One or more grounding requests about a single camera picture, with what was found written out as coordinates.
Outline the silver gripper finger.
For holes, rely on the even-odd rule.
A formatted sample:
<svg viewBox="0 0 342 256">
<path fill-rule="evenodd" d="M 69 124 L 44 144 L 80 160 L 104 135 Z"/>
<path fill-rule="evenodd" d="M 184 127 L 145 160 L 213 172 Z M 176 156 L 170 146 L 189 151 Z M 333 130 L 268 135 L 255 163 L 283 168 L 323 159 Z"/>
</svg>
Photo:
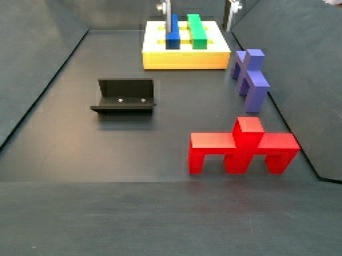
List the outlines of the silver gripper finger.
<svg viewBox="0 0 342 256">
<path fill-rule="evenodd" d="M 228 3 L 229 3 L 229 9 L 228 9 L 228 18 L 227 18 L 227 28 L 225 28 L 225 31 L 231 30 L 233 15 L 243 8 L 240 0 L 228 0 Z"/>
<path fill-rule="evenodd" d="M 165 32 L 170 32 L 170 0 L 160 0 L 160 3 L 156 5 L 156 9 L 165 16 Z"/>
</svg>

